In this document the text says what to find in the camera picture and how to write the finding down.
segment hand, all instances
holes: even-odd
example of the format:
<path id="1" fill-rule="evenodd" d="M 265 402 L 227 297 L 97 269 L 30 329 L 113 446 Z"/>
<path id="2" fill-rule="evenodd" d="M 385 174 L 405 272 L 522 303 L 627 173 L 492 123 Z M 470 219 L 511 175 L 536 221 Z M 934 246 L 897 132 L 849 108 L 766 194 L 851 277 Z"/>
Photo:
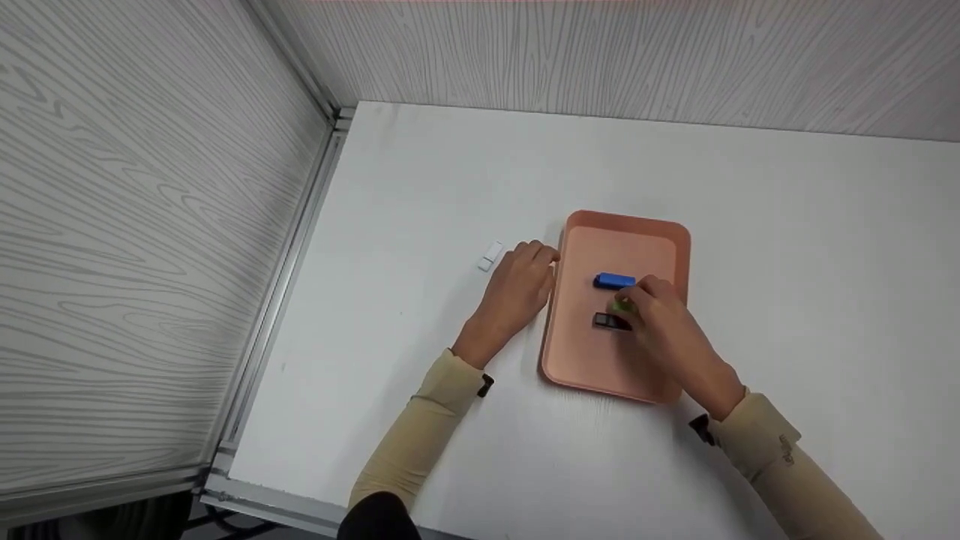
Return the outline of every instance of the hand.
<path id="1" fill-rule="evenodd" d="M 486 367 L 546 306 L 557 282 L 551 264 L 558 260 L 560 253 L 539 240 L 520 242 L 507 252 L 451 347 L 453 354 L 477 369 Z"/>
<path id="2" fill-rule="evenodd" d="M 629 301 L 636 312 L 608 312 L 634 329 L 640 347 L 713 418 L 727 418 L 743 400 L 746 389 L 736 372 L 713 350 L 704 331 L 686 309 L 670 282 L 647 276 L 636 286 L 621 289 L 617 300 Z"/>

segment sleeve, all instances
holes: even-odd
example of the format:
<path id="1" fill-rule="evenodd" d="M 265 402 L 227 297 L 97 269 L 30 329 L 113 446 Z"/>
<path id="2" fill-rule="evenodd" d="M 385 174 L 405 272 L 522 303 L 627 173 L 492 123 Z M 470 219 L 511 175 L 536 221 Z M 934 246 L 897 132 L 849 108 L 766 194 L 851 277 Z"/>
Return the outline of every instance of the sleeve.
<path id="1" fill-rule="evenodd" d="M 420 540 L 403 502 L 386 491 L 354 506 L 337 529 L 337 540 Z"/>
<path id="2" fill-rule="evenodd" d="M 874 540 L 870 522 L 797 445 L 800 433 L 762 394 L 708 430 L 791 539 Z"/>
<path id="3" fill-rule="evenodd" d="M 444 350 L 360 472 L 348 507 L 386 491 L 409 510 L 484 385 L 482 371 Z"/>

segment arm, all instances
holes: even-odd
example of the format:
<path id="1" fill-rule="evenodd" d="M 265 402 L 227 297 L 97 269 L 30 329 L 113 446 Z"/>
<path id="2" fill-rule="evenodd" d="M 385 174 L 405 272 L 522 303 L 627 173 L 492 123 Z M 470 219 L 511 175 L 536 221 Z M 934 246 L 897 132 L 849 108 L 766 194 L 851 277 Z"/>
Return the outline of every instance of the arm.
<path id="1" fill-rule="evenodd" d="M 763 395 L 751 394 L 713 350 L 669 282 L 647 276 L 617 299 L 636 310 L 610 310 L 635 329 L 641 350 L 707 410 L 715 442 L 791 540 L 880 538 L 797 446 L 800 434 L 793 426 Z"/>
<path id="2" fill-rule="evenodd" d="M 483 369 L 546 305 L 555 282 L 551 264 L 559 259 L 557 250 L 537 240 L 520 242 L 503 256 L 453 347 L 433 363 L 373 451 L 350 492 L 350 508 L 387 492 L 409 511 L 484 385 Z"/>
<path id="3" fill-rule="evenodd" d="M 709 431 L 791 539 L 879 539 L 867 518 L 798 445 L 800 434 L 762 394 L 747 395 Z"/>

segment green object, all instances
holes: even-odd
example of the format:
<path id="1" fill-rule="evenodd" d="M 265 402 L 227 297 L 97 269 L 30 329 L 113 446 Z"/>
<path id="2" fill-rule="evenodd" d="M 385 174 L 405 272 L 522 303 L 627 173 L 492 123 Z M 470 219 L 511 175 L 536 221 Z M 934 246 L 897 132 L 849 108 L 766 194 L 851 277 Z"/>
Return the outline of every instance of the green object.
<path id="1" fill-rule="evenodd" d="M 614 311 L 626 311 L 628 313 L 636 313 L 636 306 L 634 303 L 629 300 L 613 300 L 613 310 Z"/>

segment white table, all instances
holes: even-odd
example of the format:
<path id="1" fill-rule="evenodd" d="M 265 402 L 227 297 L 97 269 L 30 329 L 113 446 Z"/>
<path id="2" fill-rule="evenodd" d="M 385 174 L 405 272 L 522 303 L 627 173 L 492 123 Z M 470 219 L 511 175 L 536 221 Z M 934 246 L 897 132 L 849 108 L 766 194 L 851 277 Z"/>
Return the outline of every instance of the white table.
<path id="1" fill-rule="evenodd" d="M 493 240 L 596 209 L 693 238 L 717 350 L 889 538 L 960 527 L 960 145 L 364 103 L 230 476 L 349 489 L 480 299 Z M 414 511 L 471 538 L 758 538 L 699 413 L 540 378 L 543 315 L 491 364 Z"/>

